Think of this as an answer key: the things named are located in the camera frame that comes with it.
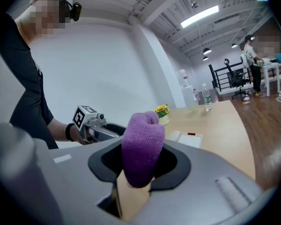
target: ceiling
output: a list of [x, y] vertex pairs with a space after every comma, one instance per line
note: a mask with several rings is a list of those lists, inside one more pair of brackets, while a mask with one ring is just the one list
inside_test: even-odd
[[[9, 9], [15, 18], [30, 0], [17, 0]], [[266, 2], [257, 0], [68, 0], [82, 5], [81, 17], [103, 18], [128, 23], [129, 16], [139, 18], [162, 40], [187, 57], [201, 54], [202, 48], [222, 43], [240, 43], [248, 32], [261, 27], [272, 13]], [[196, 9], [190, 2], [197, 2]], [[219, 12], [186, 28], [180, 23], [213, 6]]]

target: hand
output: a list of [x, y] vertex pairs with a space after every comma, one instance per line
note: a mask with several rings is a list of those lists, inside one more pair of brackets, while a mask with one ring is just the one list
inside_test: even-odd
[[85, 142], [84, 140], [81, 139], [80, 133], [79, 133], [78, 129], [75, 126], [71, 126], [71, 128], [70, 128], [70, 136], [74, 140], [74, 142], [78, 142], [81, 145], [88, 144], [87, 142]]

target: white shirt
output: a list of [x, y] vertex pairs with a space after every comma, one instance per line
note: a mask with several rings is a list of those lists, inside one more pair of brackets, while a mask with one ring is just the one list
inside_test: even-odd
[[249, 65], [249, 66], [250, 66], [250, 65], [255, 65], [255, 66], [258, 67], [258, 64], [255, 63], [255, 61], [254, 61], [254, 58], [257, 56], [257, 54], [255, 53], [253, 47], [250, 46], [250, 45], [248, 45], [248, 44], [246, 44], [246, 45], [244, 46], [244, 53], [246, 54], [247, 58], [248, 58], [249, 61], [250, 61], [250, 64], [248, 64], [248, 65]]

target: blue object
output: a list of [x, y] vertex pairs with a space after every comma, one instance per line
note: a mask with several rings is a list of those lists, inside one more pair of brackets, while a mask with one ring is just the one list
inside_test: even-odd
[[281, 62], [281, 53], [275, 53], [274, 56], [278, 60], [278, 62]]

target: flower pot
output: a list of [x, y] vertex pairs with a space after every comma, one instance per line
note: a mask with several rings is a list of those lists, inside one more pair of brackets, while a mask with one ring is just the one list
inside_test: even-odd
[[159, 119], [159, 124], [165, 126], [165, 125], [167, 125], [169, 123], [169, 121], [170, 121], [170, 118], [169, 118], [169, 115], [167, 114], [164, 117]]

